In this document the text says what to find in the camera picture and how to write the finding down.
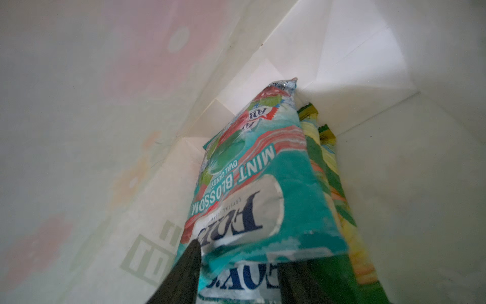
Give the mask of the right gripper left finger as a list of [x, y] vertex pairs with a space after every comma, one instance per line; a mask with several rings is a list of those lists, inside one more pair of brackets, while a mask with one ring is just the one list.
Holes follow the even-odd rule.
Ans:
[[201, 245], [192, 240], [147, 304], [195, 304], [201, 269]]

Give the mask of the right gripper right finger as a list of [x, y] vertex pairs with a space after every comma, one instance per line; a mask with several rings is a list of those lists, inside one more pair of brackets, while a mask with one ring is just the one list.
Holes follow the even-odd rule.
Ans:
[[306, 262], [280, 263], [278, 265], [278, 283], [282, 303], [334, 303], [311, 275]]

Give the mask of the teal mint Fox's candy bag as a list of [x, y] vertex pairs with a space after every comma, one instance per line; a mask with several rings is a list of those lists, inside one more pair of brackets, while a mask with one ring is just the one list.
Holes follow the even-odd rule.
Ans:
[[197, 303], [276, 303], [280, 263], [348, 252], [311, 164], [296, 87], [272, 82], [206, 143], [177, 250], [201, 245]]

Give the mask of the white paper bag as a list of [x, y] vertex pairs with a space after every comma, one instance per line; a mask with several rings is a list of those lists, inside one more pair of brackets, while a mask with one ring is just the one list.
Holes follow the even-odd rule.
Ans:
[[1, 302], [144, 303], [203, 144], [291, 78], [390, 301], [484, 303], [484, 1], [2, 1]]

